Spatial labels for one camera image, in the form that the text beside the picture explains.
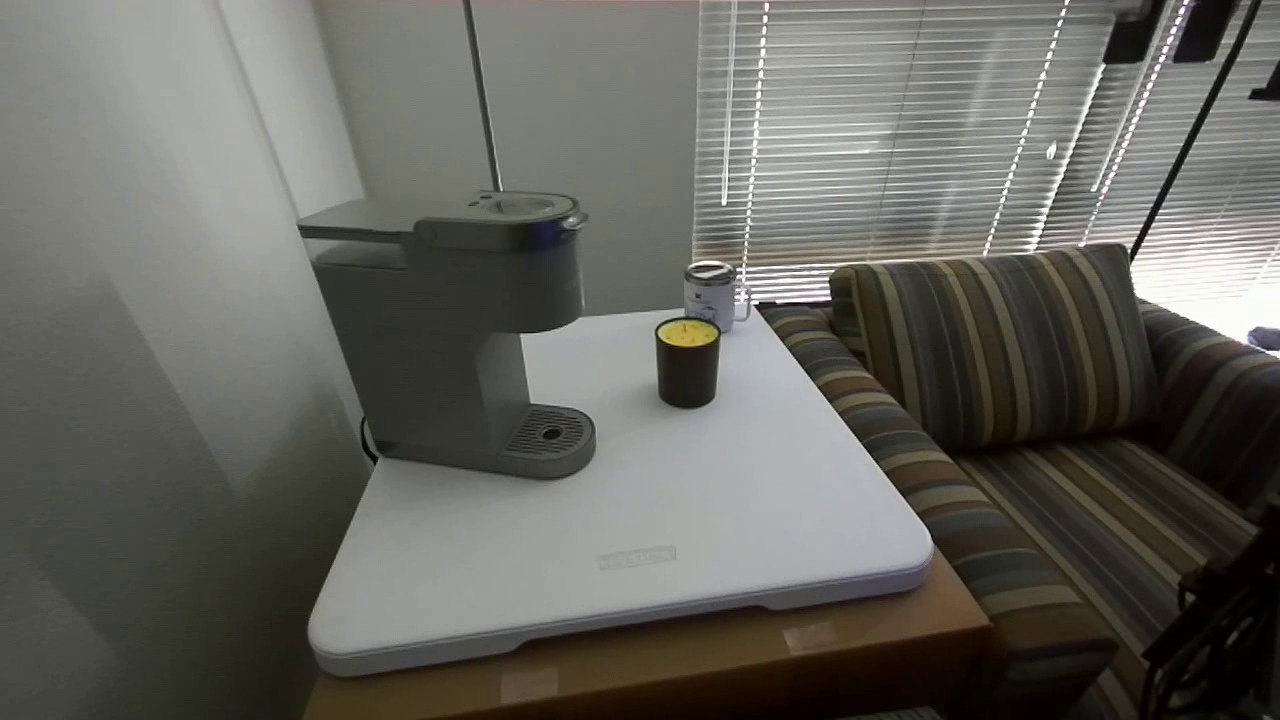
gray coffee maker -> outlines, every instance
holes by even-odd
[[[382,455],[554,478],[595,451],[574,407],[527,400],[518,330],[580,317],[580,207],[554,193],[354,199],[299,219]]]

couch cushion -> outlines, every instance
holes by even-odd
[[[1129,252],[849,264],[832,328],[947,448],[1068,440],[1142,425],[1157,400]]]
[[[1140,653],[1174,616],[1174,585],[1254,532],[1228,501],[1131,440],[961,455],[961,468],[1063,568],[1110,624],[1103,682],[1140,696]]]

striped couch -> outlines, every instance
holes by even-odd
[[[849,264],[763,317],[993,616],[977,714],[1131,714],[1180,574],[1280,493],[1280,364],[1140,302],[1117,243]]]

black pole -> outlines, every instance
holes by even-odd
[[[483,151],[486,151],[486,182],[491,193],[504,193],[504,170],[494,162],[494,145],[491,145],[491,121],[486,121],[486,91],[483,91],[483,63],[478,63],[478,35],[477,35],[477,10],[470,0],[463,0],[468,10],[468,44],[470,44],[470,70],[477,70],[477,97],[478,97],[478,126],[483,126]]]
[[[1161,215],[1161,207],[1164,207],[1174,177],[1183,170],[1183,162],[1188,162],[1188,155],[1192,155],[1192,147],[1195,147],[1195,139],[1200,139],[1200,126],[1202,126],[1217,97],[1225,91],[1225,82],[1228,82],[1228,74],[1232,74],[1232,68],[1237,68],[1237,56],[1240,56],[1240,46],[1244,46],[1244,41],[1247,41],[1247,27],[1253,27],[1259,3],[1265,3],[1265,0],[1253,0],[1253,3],[1247,3],[1247,14],[1244,14],[1244,24],[1240,24],[1240,30],[1237,30],[1237,44],[1232,44],[1232,52],[1225,56],[1225,68],[1217,70],[1217,79],[1210,79],[1210,88],[1207,88],[1207,97],[1202,97],[1202,105],[1200,105],[1200,112],[1195,112],[1195,125],[1192,125],[1183,147],[1174,151],[1174,161],[1171,161],[1171,167],[1166,167],[1166,177],[1164,177],[1164,182],[1161,182],[1161,193],[1157,193],[1157,199],[1152,199],[1152,207],[1148,207],[1142,227],[1134,230],[1134,241],[1131,241],[1131,246],[1129,246],[1129,259],[1134,259],[1134,252],[1148,243],[1148,230],[1152,230],[1152,222],[1157,222],[1157,215]]]

white platform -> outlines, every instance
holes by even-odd
[[[567,478],[377,463],[312,606],[335,675],[513,653],[541,637],[908,591],[931,537],[757,317],[709,407],[654,394],[653,328],[586,317],[522,334],[537,405],[585,407]]]

